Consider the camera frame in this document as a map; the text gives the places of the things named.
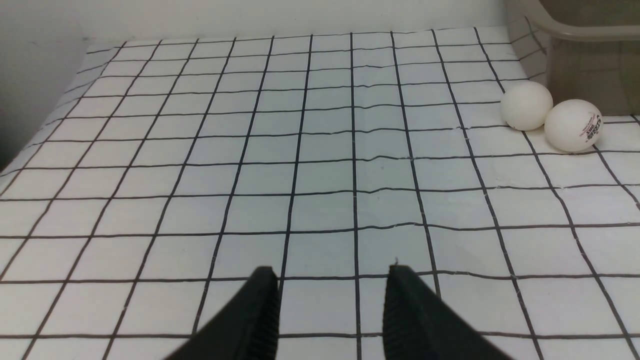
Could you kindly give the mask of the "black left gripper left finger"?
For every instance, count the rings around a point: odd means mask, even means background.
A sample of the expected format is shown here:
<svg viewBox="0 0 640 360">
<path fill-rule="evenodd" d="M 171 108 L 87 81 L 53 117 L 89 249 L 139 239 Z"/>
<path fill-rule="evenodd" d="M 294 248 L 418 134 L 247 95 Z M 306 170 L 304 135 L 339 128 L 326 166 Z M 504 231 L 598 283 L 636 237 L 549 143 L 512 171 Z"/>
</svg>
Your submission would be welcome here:
<svg viewBox="0 0 640 360">
<path fill-rule="evenodd" d="M 270 266 L 254 269 L 217 314 L 167 360 L 274 360 L 281 294 Z"/>
</svg>

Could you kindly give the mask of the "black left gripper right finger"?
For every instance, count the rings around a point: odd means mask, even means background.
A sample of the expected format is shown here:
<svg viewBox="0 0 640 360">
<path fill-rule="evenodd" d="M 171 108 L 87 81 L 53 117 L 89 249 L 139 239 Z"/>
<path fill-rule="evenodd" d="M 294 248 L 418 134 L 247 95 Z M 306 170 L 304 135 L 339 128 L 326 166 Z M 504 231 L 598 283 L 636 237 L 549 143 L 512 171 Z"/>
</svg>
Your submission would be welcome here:
<svg viewBox="0 0 640 360">
<path fill-rule="evenodd" d="M 387 360 L 509 360 L 407 265 L 389 268 L 382 312 Z"/>
</svg>

